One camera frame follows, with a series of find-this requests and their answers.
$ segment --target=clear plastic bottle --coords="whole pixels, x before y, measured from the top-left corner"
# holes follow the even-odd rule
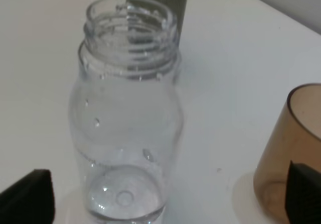
[[[85,207],[98,223],[160,221],[183,129],[176,17],[152,0],[99,0],[84,31],[69,122]]]

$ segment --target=brown translucent cup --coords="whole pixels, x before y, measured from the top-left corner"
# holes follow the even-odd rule
[[[290,92],[254,174],[254,192],[262,209],[286,224],[291,161],[321,172],[321,84],[302,85]]]

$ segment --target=bottle neck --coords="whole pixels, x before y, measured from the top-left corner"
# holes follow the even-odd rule
[[[180,63],[177,21],[151,0],[99,0],[87,9],[79,49],[83,72],[131,80],[176,74]]]

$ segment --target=black plastic piece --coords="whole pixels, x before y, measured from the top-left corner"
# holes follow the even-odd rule
[[[305,164],[291,162],[285,209],[291,224],[321,223],[321,174]]]
[[[49,170],[34,170],[0,194],[1,224],[52,224],[54,216]]]

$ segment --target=white table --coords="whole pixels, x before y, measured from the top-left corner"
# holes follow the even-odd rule
[[[55,224],[75,223],[66,106],[92,1],[0,0],[0,189],[50,169]],[[185,135],[165,224],[270,223],[251,177],[287,93],[321,81],[321,37],[258,0],[189,0],[181,51]]]

